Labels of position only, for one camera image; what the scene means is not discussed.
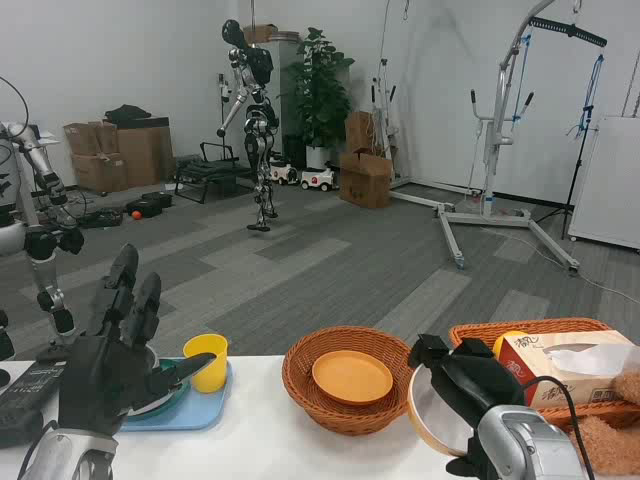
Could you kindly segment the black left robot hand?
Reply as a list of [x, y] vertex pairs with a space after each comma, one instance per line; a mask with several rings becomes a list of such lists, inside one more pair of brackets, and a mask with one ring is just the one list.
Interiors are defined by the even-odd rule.
[[132, 410], [179, 388], [216, 359], [200, 353], [164, 370], [148, 359], [159, 325], [161, 279], [151, 273], [136, 287], [138, 250], [124, 245], [101, 279], [86, 331], [71, 346], [59, 387], [58, 424], [112, 436]]

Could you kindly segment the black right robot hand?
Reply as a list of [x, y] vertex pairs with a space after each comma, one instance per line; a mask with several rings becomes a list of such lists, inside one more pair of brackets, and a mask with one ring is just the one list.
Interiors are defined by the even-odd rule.
[[441, 337], [420, 334], [408, 365], [430, 370], [435, 392], [472, 428], [493, 407], [525, 404], [520, 382], [478, 338], [449, 350]]

